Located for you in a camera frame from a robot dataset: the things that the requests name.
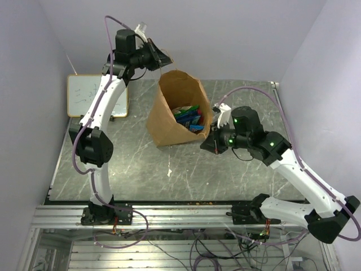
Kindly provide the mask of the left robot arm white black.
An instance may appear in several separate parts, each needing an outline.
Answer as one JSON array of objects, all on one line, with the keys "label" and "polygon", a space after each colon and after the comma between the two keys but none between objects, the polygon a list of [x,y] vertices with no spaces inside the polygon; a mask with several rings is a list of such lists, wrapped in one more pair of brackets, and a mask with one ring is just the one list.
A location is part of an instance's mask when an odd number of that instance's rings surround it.
[{"label": "left robot arm white black", "polygon": [[98,91],[78,124],[69,127],[72,163],[90,183],[90,199],[81,217],[82,225],[131,225],[133,209],[115,205],[109,184],[108,163],[114,146],[107,135],[108,123],[118,98],[132,81],[136,69],[155,71],[172,63],[145,35],[146,25],[134,30],[120,29],[102,68]]}]

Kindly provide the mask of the brown paper bag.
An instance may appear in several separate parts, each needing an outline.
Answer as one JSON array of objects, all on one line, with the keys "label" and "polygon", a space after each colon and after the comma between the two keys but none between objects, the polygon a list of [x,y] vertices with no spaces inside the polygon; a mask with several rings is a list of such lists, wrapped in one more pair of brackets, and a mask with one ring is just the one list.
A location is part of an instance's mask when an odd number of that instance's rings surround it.
[{"label": "brown paper bag", "polygon": [[157,147],[205,140],[213,113],[198,78],[174,68],[161,72],[146,128]]}]

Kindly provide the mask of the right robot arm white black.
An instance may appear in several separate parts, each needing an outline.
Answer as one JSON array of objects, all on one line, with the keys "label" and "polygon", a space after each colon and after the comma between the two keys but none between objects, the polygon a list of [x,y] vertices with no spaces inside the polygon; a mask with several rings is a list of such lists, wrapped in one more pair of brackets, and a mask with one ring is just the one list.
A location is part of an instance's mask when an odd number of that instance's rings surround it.
[{"label": "right robot arm white black", "polygon": [[297,157],[280,133],[265,131],[257,111],[248,106],[231,109],[224,103],[214,106],[213,111],[218,117],[201,149],[216,155],[228,149],[246,149],[253,160],[282,175],[307,201],[295,203],[259,194],[250,203],[250,219],[257,224],[267,219],[289,222],[307,229],[323,243],[333,243],[360,201],[329,186]]}]

